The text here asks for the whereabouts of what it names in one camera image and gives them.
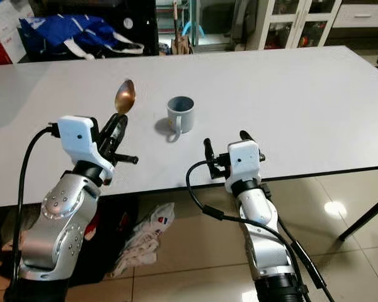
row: tile floor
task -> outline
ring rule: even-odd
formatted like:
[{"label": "tile floor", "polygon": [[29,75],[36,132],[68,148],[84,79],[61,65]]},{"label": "tile floor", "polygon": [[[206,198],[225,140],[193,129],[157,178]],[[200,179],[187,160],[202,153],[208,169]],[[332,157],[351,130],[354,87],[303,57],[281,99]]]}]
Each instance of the tile floor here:
[{"label": "tile floor", "polygon": [[[365,59],[373,61],[374,55]],[[319,267],[335,300],[378,302],[378,215],[345,243],[336,241],[378,202],[378,171],[276,181],[269,186],[283,221]],[[197,194],[212,206],[234,212],[232,197],[222,187],[200,189]],[[158,261],[130,269],[118,279],[72,288],[67,302],[256,302],[238,224],[201,214],[184,191],[143,195],[140,213],[168,201],[175,202],[176,220],[161,237]],[[329,211],[339,204],[343,208]],[[305,270],[302,273],[311,300],[327,301]],[[0,277],[0,302],[7,285]]]}]

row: mug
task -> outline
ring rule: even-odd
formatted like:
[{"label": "mug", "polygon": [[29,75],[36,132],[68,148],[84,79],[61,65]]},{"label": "mug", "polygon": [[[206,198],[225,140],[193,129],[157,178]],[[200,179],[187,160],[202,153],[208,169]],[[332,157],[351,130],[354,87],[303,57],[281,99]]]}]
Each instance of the mug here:
[{"label": "mug", "polygon": [[195,117],[193,107],[195,103],[187,96],[176,96],[167,103],[168,125],[176,133],[175,140],[193,128]]}]

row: drawer handle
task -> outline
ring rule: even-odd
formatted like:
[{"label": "drawer handle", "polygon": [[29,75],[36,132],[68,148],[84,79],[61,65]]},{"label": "drawer handle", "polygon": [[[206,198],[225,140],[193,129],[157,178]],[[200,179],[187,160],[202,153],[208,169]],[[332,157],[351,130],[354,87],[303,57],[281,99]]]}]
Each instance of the drawer handle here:
[{"label": "drawer handle", "polygon": [[371,14],[355,14],[354,18],[371,18]]}]

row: gold spoon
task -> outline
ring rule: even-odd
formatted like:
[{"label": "gold spoon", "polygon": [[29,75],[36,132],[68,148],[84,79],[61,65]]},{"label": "gold spoon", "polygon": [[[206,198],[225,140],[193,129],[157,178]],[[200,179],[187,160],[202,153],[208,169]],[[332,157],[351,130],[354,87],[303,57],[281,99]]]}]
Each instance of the gold spoon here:
[{"label": "gold spoon", "polygon": [[134,84],[132,80],[126,80],[122,85],[120,85],[115,96],[116,111],[118,111],[120,115],[128,113],[135,100],[136,91],[134,90]]}]

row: table leg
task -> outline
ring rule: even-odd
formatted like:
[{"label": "table leg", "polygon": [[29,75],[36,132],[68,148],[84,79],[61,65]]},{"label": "table leg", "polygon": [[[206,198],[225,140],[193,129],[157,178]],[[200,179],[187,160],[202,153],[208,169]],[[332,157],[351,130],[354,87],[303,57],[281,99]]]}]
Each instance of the table leg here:
[{"label": "table leg", "polygon": [[350,236],[352,233],[357,231],[359,228],[361,228],[363,225],[365,225],[368,221],[373,219],[373,217],[378,214],[378,203],[373,206],[366,214],[361,216],[350,228],[345,230],[338,239],[341,241],[345,241],[345,239]]}]

